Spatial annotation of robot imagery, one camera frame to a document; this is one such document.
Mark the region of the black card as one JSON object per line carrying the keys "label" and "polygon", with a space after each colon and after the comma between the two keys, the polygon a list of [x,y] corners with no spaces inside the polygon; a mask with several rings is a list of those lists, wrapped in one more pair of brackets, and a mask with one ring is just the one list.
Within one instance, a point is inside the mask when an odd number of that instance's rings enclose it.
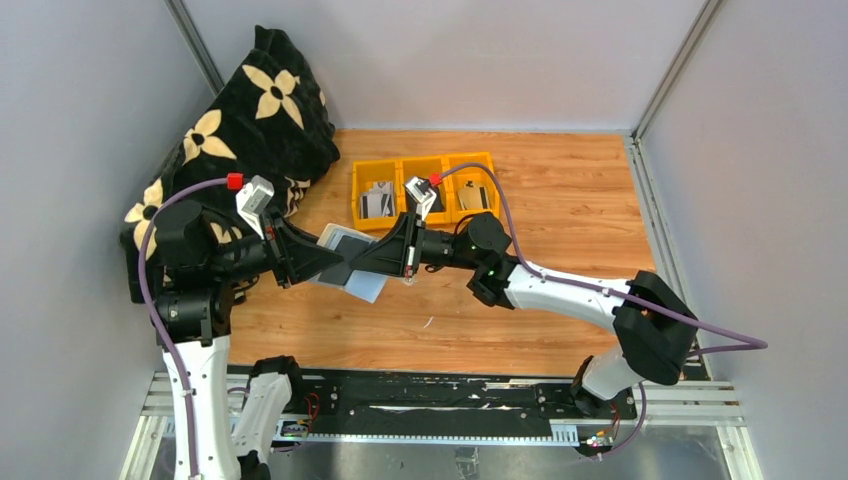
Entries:
{"label": "black card", "polygon": [[371,244],[371,240],[342,235],[334,251],[343,257],[343,261],[323,271],[318,276],[318,281],[336,287],[345,286],[353,274],[350,262],[367,250]]}

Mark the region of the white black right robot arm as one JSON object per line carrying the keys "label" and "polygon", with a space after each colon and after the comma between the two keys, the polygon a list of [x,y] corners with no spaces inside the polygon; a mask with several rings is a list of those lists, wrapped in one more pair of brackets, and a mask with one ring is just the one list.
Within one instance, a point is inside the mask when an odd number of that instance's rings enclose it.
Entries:
{"label": "white black right robot arm", "polygon": [[491,213],[469,216],[454,233],[429,229],[405,213],[385,237],[356,255],[351,267],[404,279],[420,266],[470,270],[467,286],[487,306],[552,312],[614,333],[616,346],[588,357],[566,396],[585,416],[596,415],[642,381],[678,383],[697,320],[658,275],[640,271],[631,280],[615,280],[566,274],[510,254],[511,244]]}

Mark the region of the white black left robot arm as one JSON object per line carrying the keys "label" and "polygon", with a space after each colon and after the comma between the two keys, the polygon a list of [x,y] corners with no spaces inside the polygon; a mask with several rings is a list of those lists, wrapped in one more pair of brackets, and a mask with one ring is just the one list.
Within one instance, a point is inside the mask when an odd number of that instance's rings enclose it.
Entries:
{"label": "white black left robot arm", "polygon": [[152,300],[172,346],[164,359],[172,380],[177,479],[268,479],[281,414],[306,397],[292,356],[257,361],[236,424],[230,421],[227,370],[235,283],[270,271],[284,288],[343,261],[275,208],[260,216],[264,231],[219,245],[211,212],[184,200],[154,220],[157,252],[173,278]]}

